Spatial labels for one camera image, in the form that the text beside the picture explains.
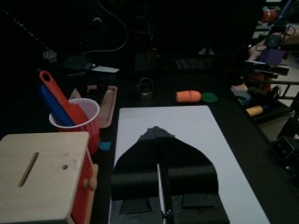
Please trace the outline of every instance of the red cup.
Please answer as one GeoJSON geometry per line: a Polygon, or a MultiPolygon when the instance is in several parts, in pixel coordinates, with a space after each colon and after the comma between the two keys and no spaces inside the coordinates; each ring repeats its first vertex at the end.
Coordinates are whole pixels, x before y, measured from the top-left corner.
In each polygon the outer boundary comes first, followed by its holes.
{"type": "Polygon", "coordinates": [[[69,100],[69,103],[80,105],[88,120],[75,126],[60,126],[52,114],[49,114],[51,124],[57,128],[59,132],[87,131],[88,132],[88,152],[92,155],[99,150],[99,104],[87,98],[77,98],[69,100]]]}

